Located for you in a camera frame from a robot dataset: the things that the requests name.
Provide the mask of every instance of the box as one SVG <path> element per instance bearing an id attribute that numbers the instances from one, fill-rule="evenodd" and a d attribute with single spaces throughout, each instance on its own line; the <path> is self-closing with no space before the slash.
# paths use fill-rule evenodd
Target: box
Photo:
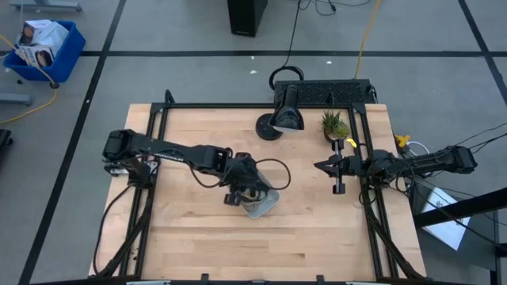
<path id="1" fill-rule="evenodd" d="M 16 54 L 32 67 L 49 67 L 69 31 L 56 21 L 25 21 Z"/>
<path id="2" fill-rule="evenodd" d="M 85 47 L 86 40 L 78 31 L 76 24 L 73 21 L 57 21 L 65 29 L 69 31 L 67 37 L 62 43 L 62 47 L 58 51 L 50 67 L 42 67 L 55 82 L 65 82 L 71 75 L 74 65 L 81 55 L 82 49 Z M 10 51 L 4 59 L 4 67 L 8 67 L 16 71 L 20 76 L 26 80 L 37 80 L 49 82 L 40 71 L 33 66 L 28 66 L 27 63 L 16 55 L 14 50 Z"/>

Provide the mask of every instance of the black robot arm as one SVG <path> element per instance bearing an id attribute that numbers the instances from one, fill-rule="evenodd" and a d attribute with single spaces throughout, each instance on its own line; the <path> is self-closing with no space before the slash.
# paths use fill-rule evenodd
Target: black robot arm
<path id="1" fill-rule="evenodd" d="M 389 184 L 396 177 L 439 170 L 468 174 L 477 167 L 471 151 L 464 146 L 448 146 L 435 153 L 411 158 L 397 158 L 386 150 L 373 150 L 372 156 L 365 161 L 361 161 L 357 155 L 342 157 L 343 140 L 337 142 L 337 148 L 337 154 L 315 163 L 315 167 L 339 180 L 343 175 L 366 177 L 374 186 Z"/>
<path id="2" fill-rule="evenodd" d="M 229 148 L 182 146 L 152 139 L 133 130 L 121 130 L 109 134 L 102 155 L 108 163 L 106 171 L 122 165 L 128 171 L 128 184 L 137 188 L 149 188 L 154 183 L 150 166 L 138 158 L 155 156 L 185 163 L 192 171 L 218 177 L 219 183 L 216 186 L 230 186 L 230 193 L 225 196 L 225 204 L 238 206 L 241 203 L 241 193 L 245 189 L 269 190 L 269 186 L 258 176 L 256 162 L 250 154 L 237 153 L 233 158 Z"/>

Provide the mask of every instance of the wooden tabletop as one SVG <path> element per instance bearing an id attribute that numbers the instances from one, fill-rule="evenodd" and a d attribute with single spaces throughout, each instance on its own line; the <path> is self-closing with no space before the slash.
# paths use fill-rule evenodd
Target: wooden tabletop
<path id="1" fill-rule="evenodd" d="M 149 104 L 131 105 L 125 127 L 144 133 L 149 110 Z M 223 204 L 226 188 L 202 188 L 187 165 L 163 161 L 144 258 L 144 279 L 199 279 L 202 273 L 214 280 L 315 280 L 316 275 L 324 275 L 326 281 L 375 279 L 364 209 L 358 201 L 359 180 L 344 177 L 346 194 L 333 195 L 334 179 L 313 166 L 333 154 L 319 123 L 322 110 L 300 111 L 304 131 L 267 142 L 256 135 L 255 121 L 272 110 L 170 109 L 165 140 L 186 146 L 230 147 L 234 152 L 251 153 L 255 160 L 278 158 L 291 170 L 292 183 L 280 191 L 280 201 L 274 208 L 251 219 L 242 207 Z M 396 153 L 386 106 L 367 105 L 367 112 L 374 148 Z M 349 123 L 346 111 L 342 111 L 341 118 Z M 349 144 L 343 154 L 353 154 Z M 258 168 L 274 187 L 287 182 L 286 171 L 275 162 Z M 217 181 L 215 177 L 198 176 L 206 184 Z M 125 188 L 126 182 L 127 177 L 112 179 L 107 203 Z M 122 197 L 105 220 L 97 258 L 99 268 L 106 265 L 125 238 L 133 192 Z M 390 189 L 383 194 L 393 242 L 425 275 L 406 196 Z M 381 240 L 379 247 L 383 272 L 388 276 Z M 136 249 L 134 246 L 132 250 L 130 272 Z"/>

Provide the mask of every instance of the desk lamp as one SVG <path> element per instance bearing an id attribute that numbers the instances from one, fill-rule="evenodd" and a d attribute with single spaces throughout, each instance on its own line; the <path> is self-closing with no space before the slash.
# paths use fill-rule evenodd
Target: desk lamp
<path id="1" fill-rule="evenodd" d="M 257 119 L 255 131 L 265 140 L 275 140 L 284 132 L 304 130 L 303 116 L 298 110 L 298 89 L 289 85 L 282 99 L 276 103 L 273 114 L 264 114 Z"/>

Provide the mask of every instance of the plant pot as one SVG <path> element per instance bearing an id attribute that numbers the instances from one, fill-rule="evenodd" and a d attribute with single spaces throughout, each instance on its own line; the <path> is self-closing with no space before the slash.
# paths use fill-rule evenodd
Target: plant pot
<path id="1" fill-rule="evenodd" d="M 335 140 L 337 140 L 337 139 L 331 138 L 325 131 L 323 131 L 323 133 L 324 133 L 324 138 L 326 138 L 326 141 L 333 143 Z"/>

